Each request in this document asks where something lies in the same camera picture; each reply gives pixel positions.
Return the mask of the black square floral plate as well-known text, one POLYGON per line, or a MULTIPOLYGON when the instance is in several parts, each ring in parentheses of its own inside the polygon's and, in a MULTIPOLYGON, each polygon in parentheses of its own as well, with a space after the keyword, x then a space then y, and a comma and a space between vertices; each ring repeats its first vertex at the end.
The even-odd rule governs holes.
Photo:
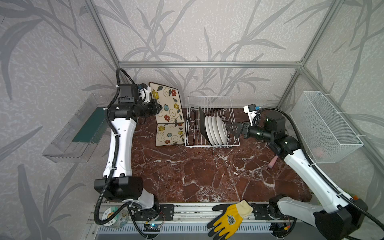
POLYGON ((158 124, 181 124, 184 123, 182 101, 179 91, 165 85, 150 83, 153 99, 157 100, 162 107, 156 115, 158 124))
POLYGON ((184 145, 185 137, 185 123, 158 124, 155 146, 184 145))

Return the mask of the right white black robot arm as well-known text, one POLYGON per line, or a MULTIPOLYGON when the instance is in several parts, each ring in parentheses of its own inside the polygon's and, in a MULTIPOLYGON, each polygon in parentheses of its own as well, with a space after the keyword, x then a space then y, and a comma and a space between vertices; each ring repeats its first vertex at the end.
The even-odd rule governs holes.
POLYGON ((276 212, 316 227, 327 240, 351 240, 351 233, 360 228, 364 218, 381 229, 384 227, 381 221, 368 213, 363 200, 354 200, 313 162, 289 115, 276 108, 261 109, 255 105, 246 106, 245 113, 249 116, 248 122, 229 124, 227 130, 237 138, 243 135, 245 139, 266 142, 301 177, 321 203, 315 206, 279 195, 270 203, 276 212))

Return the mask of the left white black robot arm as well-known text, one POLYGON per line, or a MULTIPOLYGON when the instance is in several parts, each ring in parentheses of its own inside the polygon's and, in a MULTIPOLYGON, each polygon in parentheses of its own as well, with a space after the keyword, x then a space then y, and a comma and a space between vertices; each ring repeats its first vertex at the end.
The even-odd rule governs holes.
POLYGON ((97 225, 106 225, 122 210, 128 210, 130 214, 143 211, 154 217, 160 214, 157 197, 144 189, 141 177, 133 176, 131 156, 138 118, 155 116, 162 106, 152 98, 152 89, 148 85, 136 84, 124 69, 117 68, 116 79, 117 91, 103 109, 111 129, 111 142, 103 177, 94 182, 94 188, 100 194, 94 210, 97 225), (103 200, 123 204, 103 220, 99 216, 103 200))

